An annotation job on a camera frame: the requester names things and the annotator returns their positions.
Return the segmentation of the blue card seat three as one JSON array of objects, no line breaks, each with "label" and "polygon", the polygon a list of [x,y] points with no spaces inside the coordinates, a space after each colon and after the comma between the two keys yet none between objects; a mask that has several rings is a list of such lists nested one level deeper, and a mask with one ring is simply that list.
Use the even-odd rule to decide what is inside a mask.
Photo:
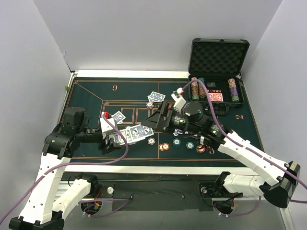
[{"label": "blue card seat three", "polygon": [[174,133],[173,133],[174,136],[178,136],[178,135],[182,135],[182,134],[183,134],[183,131],[180,130],[180,129],[175,129]]}]

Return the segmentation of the blue backed card deck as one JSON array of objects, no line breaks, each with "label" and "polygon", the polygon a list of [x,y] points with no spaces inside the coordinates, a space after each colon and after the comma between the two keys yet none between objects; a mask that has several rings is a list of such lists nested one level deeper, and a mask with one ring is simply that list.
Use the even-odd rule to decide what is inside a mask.
[{"label": "blue backed card deck", "polygon": [[128,144],[144,140],[146,137],[150,137],[154,134],[152,128],[143,125],[132,126],[130,129],[123,129],[120,132]]}]

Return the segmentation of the blue card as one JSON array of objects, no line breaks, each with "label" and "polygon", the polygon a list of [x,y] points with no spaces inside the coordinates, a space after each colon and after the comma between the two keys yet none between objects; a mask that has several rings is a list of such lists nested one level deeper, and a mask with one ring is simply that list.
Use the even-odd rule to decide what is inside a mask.
[{"label": "blue card", "polygon": [[157,98],[157,102],[161,102],[164,100],[165,95],[156,92],[156,98]]},{"label": "blue card", "polygon": [[154,91],[152,91],[148,97],[149,97],[149,101],[157,101],[156,92]]}]

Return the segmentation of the red five chip stack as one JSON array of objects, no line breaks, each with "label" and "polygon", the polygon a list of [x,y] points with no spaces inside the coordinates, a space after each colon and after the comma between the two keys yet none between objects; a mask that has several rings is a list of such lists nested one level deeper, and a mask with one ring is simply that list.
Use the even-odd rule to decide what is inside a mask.
[{"label": "red five chip stack", "polygon": [[162,143],[159,145],[160,151],[168,151],[170,149],[170,145],[168,143]]}]

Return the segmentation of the blue card seat five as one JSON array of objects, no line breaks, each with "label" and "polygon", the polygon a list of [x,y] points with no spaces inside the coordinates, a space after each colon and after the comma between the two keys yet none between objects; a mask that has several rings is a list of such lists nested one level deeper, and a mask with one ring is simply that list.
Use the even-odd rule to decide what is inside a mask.
[{"label": "blue card seat five", "polygon": [[117,111],[112,115],[113,119],[116,121],[117,124],[122,124],[123,120],[126,118],[125,115],[121,111]]}]

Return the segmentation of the red five chips seat three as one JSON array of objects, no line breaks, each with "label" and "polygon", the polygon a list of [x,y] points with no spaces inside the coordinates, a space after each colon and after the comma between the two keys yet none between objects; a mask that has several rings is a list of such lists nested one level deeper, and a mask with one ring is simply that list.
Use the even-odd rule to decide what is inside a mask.
[{"label": "red five chips seat three", "polygon": [[196,147],[196,151],[197,151],[198,153],[204,153],[204,152],[205,152],[205,148],[204,148],[204,146],[202,146],[202,145],[198,145],[198,146]]}]

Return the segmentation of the blue playing card box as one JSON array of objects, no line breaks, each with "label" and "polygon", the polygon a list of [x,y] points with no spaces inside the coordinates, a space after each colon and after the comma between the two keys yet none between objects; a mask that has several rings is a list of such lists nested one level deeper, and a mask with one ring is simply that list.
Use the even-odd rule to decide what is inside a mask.
[{"label": "blue playing card box", "polygon": [[116,144],[118,144],[118,145],[124,145],[125,144],[124,140],[122,139],[122,137],[118,133],[114,133],[113,137],[114,137],[114,142]]}]

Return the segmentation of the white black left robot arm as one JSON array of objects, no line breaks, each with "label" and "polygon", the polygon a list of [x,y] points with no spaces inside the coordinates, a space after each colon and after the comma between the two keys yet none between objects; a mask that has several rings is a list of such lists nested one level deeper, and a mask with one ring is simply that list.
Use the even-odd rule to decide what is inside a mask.
[{"label": "white black left robot arm", "polygon": [[19,216],[10,220],[11,230],[61,230],[65,218],[79,202],[100,194],[97,176],[81,173],[71,187],[55,199],[58,186],[74,152],[82,143],[97,143],[102,151],[108,151],[108,134],[117,131],[114,115],[102,113],[99,128],[86,124],[86,110],[69,107],[62,121],[45,138],[39,172],[34,184],[17,201],[28,199]]}]

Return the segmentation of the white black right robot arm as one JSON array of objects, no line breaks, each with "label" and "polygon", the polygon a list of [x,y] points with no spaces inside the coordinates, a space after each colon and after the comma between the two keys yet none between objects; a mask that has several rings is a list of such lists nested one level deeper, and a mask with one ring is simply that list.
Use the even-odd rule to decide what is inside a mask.
[{"label": "white black right robot arm", "polygon": [[201,103],[188,102],[184,113],[180,114],[168,102],[162,102],[150,117],[142,121],[142,125],[168,134],[179,129],[197,135],[201,145],[232,157],[256,173],[255,176],[221,173],[214,184],[218,195],[242,193],[262,196],[277,207],[288,207],[298,184],[300,165],[266,154],[235,131],[215,123],[203,110]]}]

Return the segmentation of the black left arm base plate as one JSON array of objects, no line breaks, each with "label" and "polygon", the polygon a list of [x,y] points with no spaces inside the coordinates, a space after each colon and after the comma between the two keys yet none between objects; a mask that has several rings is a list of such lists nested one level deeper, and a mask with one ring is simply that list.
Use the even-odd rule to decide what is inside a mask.
[{"label": "black left arm base plate", "polygon": [[91,186],[91,191],[85,199],[113,198],[115,184],[111,181],[98,180],[97,183]]}]

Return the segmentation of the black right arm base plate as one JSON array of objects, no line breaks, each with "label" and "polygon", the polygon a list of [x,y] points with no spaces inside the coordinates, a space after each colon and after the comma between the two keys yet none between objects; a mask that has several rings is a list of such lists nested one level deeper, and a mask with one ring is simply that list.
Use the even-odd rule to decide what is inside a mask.
[{"label": "black right arm base plate", "polygon": [[229,192],[221,184],[215,184],[212,181],[199,182],[199,191],[205,198],[242,198],[243,194],[239,192]]}]

